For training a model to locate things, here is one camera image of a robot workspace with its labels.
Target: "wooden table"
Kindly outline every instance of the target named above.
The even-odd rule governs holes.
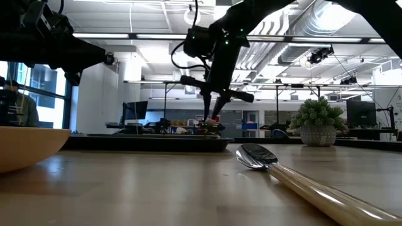
[[[231,151],[238,144],[229,145]],[[266,145],[282,164],[402,216],[402,154]],[[0,222],[20,225],[336,225],[231,152],[62,151],[0,175]]]

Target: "wooden bowl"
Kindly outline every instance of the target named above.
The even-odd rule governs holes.
[[[0,127],[0,173],[49,158],[62,148],[70,134],[68,129]]]

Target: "spoon handle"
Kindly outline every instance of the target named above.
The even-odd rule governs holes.
[[[321,185],[281,164],[270,173],[341,225],[402,225],[402,219],[338,189]]]

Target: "metal spoon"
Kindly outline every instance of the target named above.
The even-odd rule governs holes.
[[[268,149],[257,144],[244,144],[236,151],[237,160],[272,176],[302,196],[341,225],[402,225],[402,218],[390,214],[338,189],[321,185],[282,164]]]

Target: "monitor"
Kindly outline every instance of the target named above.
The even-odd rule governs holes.
[[[376,104],[372,102],[346,102],[347,121],[351,126],[375,126],[377,124]]]
[[[128,120],[145,119],[148,101],[126,103],[126,116]]]

